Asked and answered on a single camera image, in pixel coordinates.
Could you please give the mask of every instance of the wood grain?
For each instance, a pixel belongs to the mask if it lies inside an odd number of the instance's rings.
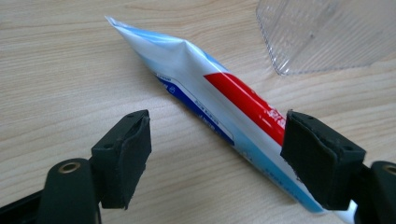
[[[170,96],[105,15],[189,39],[283,114],[322,119],[396,162],[396,57],[278,76],[257,1],[0,1],[0,206],[42,189],[49,168],[89,158],[122,116],[148,109],[153,153],[127,211],[104,223],[341,223],[314,216]]]

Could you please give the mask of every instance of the table surface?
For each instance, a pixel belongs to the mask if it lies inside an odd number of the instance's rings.
[[[396,57],[281,77],[257,1],[0,1],[0,206],[43,188],[51,166],[89,158],[124,115],[148,109],[152,153],[130,208],[104,223],[341,223],[306,212],[162,88],[105,15],[207,51],[282,114],[310,114],[396,162]]]

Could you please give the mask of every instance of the transparent plastic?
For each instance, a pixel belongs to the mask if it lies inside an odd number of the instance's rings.
[[[395,0],[261,0],[257,18],[280,75],[366,66],[396,51]]]

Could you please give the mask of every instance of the red stripe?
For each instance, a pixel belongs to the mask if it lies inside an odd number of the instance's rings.
[[[231,74],[215,73],[205,78],[282,146],[286,121],[275,108]]]

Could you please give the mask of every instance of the screw hole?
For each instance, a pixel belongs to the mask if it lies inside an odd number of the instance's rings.
[[[59,168],[58,172],[61,174],[69,174],[69,173],[75,172],[80,167],[80,165],[81,164],[79,162],[72,161],[72,162],[62,165]]]
[[[113,144],[111,144],[111,143],[105,144],[103,147],[104,147],[105,149],[113,148]]]
[[[343,147],[344,150],[346,151],[353,151],[353,147],[345,146]]]
[[[388,173],[391,173],[392,175],[396,175],[396,166],[385,165],[384,170],[387,171]]]

